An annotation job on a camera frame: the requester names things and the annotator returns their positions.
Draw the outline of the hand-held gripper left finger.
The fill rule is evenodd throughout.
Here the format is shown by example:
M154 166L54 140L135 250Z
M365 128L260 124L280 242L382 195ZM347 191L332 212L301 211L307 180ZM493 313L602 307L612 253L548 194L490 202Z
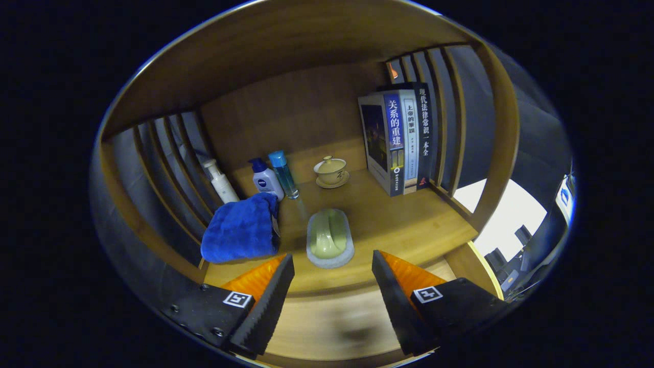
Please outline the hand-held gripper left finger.
M292 254L284 254L221 287L196 286L160 311L215 349L256 358L272 338L294 275Z

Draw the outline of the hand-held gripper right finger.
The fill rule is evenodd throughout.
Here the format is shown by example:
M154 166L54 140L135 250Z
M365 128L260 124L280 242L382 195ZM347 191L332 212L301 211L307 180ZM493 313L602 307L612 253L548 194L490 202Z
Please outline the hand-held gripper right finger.
M446 281L374 250L371 266L404 354L460 344L497 321L508 303L467 278Z

